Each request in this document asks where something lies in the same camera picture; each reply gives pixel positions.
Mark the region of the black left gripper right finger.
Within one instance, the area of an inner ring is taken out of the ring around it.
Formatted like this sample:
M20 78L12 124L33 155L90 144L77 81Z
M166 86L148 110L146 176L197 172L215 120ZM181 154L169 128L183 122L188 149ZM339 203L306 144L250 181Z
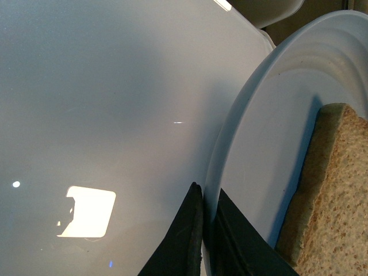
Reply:
M214 275L297 275L224 190L220 190L212 241Z

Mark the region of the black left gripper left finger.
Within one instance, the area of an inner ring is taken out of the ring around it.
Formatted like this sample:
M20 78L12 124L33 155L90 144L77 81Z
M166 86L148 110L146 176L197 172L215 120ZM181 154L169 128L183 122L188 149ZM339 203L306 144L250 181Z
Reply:
M193 182L164 239L139 275L200 275L203 223L202 190Z

